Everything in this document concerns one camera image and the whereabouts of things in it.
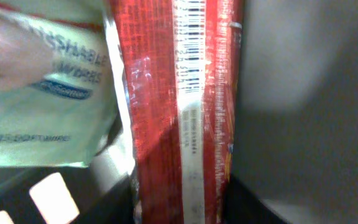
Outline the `red snack bar wrapper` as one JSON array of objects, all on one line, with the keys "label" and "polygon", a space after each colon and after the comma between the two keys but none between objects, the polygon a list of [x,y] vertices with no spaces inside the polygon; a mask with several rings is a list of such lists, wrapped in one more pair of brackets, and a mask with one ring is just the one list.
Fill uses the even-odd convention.
[{"label": "red snack bar wrapper", "polygon": [[106,1],[136,223],[224,221],[243,12],[241,0]]}]

